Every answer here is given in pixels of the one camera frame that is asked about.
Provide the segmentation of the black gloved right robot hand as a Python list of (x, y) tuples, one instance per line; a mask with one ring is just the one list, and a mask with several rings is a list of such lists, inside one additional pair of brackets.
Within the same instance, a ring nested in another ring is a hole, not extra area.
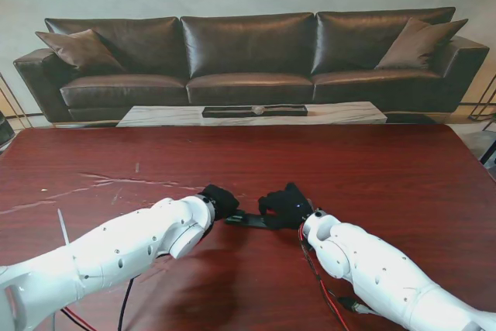
[(259, 198), (258, 209), (268, 229), (298, 229), (314, 212), (311, 203), (292, 182), (287, 183), (284, 190)]

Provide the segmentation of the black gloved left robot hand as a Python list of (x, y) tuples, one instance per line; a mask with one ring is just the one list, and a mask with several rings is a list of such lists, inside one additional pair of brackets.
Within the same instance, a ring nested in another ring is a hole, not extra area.
[(239, 207), (239, 201), (231, 192), (213, 184), (205, 187), (200, 195), (212, 203), (215, 211), (215, 221), (229, 218), (236, 213)]

